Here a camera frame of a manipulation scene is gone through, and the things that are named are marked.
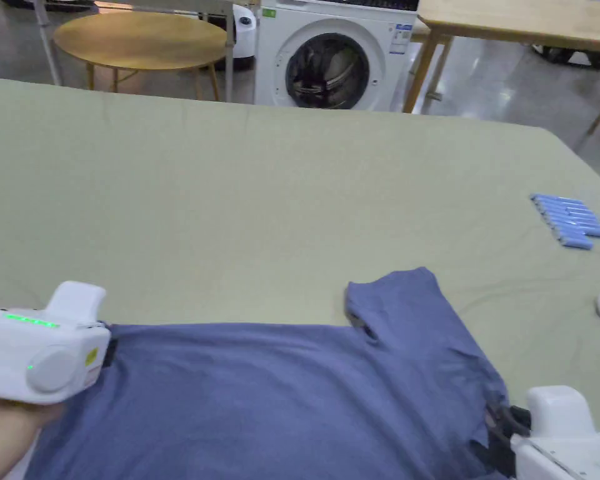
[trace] metal pole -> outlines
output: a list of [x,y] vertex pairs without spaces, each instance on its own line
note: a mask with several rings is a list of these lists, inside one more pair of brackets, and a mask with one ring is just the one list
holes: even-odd
[[56,54],[56,49],[50,35],[46,32],[46,29],[51,26],[51,22],[49,21],[49,16],[46,15],[44,0],[33,0],[33,7],[36,12],[37,25],[40,28],[40,36],[42,37],[42,46],[44,47],[46,60],[49,62],[51,77],[54,79],[54,84],[62,86],[64,82],[60,63],[58,62],[58,55]]
[[224,101],[231,102],[234,92],[234,4],[229,4],[226,14],[226,57],[224,68]]

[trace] human hand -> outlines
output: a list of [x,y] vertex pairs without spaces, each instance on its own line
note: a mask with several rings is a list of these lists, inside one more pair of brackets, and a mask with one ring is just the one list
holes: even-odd
[[32,405],[0,399],[0,479],[31,447],[38,429],[57,419],[62,404]]

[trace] yellow sticker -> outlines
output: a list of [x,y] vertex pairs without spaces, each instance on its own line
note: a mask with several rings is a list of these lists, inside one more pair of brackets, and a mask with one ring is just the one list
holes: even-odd
[[89,352],[89,354],[87,355],[87,359],[84,361],[84,366],[88,367],[89,365],[91,365],[93,362],[96,361],[96,356],[98,356],[98,349],[94,348],[93,350],[91,350]]

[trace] gray floor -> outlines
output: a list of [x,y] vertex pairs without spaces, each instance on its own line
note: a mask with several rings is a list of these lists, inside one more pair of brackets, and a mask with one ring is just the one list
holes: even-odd
[[[75,16],[52,16],[55,24],[71,18]],[[418,48],[409,47],[411,59]],[[67,84],[85,88],[84,65],[68,57],[62,57],[62,61]],[[3,7],[1,3],[0,78],[52,83],[33,12]],[[96,82],[99,89],[107,89],[111,73],[98,69]],[[203,78],[202,85],[204,98],[212,99],[209,79]],[[235,85],[234,100],[250,103],[253,72],[237,72]],[[195,97],[193,76],[188,72],[138,74],[122,83],[120,91]],[[600,127],[592,137],[584,135],[600,110],[600,72],[549,64],[518,44],[457,38],[438,91],[443,94],[441,102],[421,97],[415,111],[545,128],[600,174]]]

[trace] blue t-shirt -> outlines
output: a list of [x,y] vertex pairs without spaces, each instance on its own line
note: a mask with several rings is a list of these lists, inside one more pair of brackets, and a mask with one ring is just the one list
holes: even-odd
[[27,480],[464,479],[503,380],[425,268],[350,284],[353,327],[113,326]]

